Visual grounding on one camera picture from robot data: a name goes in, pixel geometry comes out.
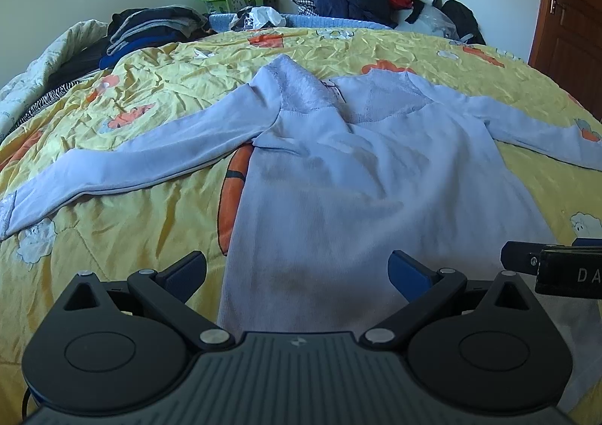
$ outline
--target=metal screw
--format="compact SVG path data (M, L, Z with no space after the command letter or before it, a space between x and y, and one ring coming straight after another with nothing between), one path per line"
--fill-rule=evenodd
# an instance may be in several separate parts
M230 338L230 334L221 328L212 328L201 333L201 342L207 345L224 344Z
M387 328L372 328L363 335L373 344L386 344L395 338L395 334Z

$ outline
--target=orange cartoon print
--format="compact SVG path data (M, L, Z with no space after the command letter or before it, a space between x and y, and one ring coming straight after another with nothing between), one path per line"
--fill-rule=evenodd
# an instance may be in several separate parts
M479 48L471 48L469 46L463 46L462 50L464 50L466 53L470 53L471 55L476 55L477 57L482 58L486 62L489 62L493 65L496 65L501 68L506 68L506 66L502 62L496 60L492 56L487 55L483 50L480 50Z
M414 75L417 75L410 67L398 67L394 63L389 62L389 60L377 60L376 64L369 64L362 67L362 73L366 74L373 68L377 68L378 70L389 70L391 72L410 72Z
M17 150L16 152L14 152L13 155L11 155L10 157L8 157L4 162L0 163L0 172L2 171L2 169L4 169L4 167L7 166L7 164L9 164L10 162L13 161L17 161L17 160L21 160L25 154L29 151L29 149L34 146L36 143L38 143L38 141L40 140L41 136L43 134L43 131L41 129L39 129L38 131L36 131L35 133L32 133L24 142L23 145L19 148L19 150Z
M230 248L234 220L239 210L240 197L243 195L249 160L254 148L253 145L246 144L234 153L222 185L220 205L217 210L217 240L224 255L228 254Z
M90 93L86 98L86 101L92 102L94 99L102 96L109 87L115 87L119 83L119 77L117 75L107 75L100 79L100 84Z
M589 123L586 120L577 119L575 122L581 130L581 136L585 140L594 141L596 143L602 140L602 136L599 133L592 131L592 127L589 126Z
M263 33L248 38L249 44L259 48L284 48L284 35L280 33Z
M138 106L135 108L131 108L129 112L121 112L117 114L113 119L105 120L99 130L100 133L108 133L117 128L122 128L129 124L132 124L134 120L138 119L144 113L146 113L149 109L153 108L155 103L153 104L145 104L144 106Z

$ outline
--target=cable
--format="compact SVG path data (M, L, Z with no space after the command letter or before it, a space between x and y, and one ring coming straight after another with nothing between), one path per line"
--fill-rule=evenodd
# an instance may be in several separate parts
M29 405L29 397L31 396L31 391L29 388L25 390L25 394L23 394L23 403L21 403L21 417L23 420L27 418L27 405Z

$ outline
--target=striped fabric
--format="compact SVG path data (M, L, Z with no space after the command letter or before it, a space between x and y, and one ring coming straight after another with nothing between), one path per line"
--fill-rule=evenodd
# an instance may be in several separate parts
M69 90L71 89L71 87L73 87L74 85L77 85L79 83L82 83L82 82L85 82L85 80L79 79L79 80L73 80L71 82L67 82L66 84L63 84L63 85L57 87L56 89L54 89L54 90L52 90L52 91L44 94L43 96L41 96L40 99L38 99L37 101L35 101L23 113L23 115L17 120L17 122L11 128L11 130L10 130L9 133L12 133L14 130L16 130L23 123L25 123L26 121L29 121L30 119L32 119L32 117L36 116L44 108L47 108L48 106L52 106L55 102L57 102L58 100L62 99L64 97L64 95L67 94L67 92L69 92Z
M314 5L314 0L292 0L299 7L299 14L318 16L317 9Z

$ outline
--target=wooden door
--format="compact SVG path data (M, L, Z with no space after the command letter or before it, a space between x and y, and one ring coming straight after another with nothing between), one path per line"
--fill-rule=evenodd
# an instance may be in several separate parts
M542 0L529 64L602 118L602 0Z

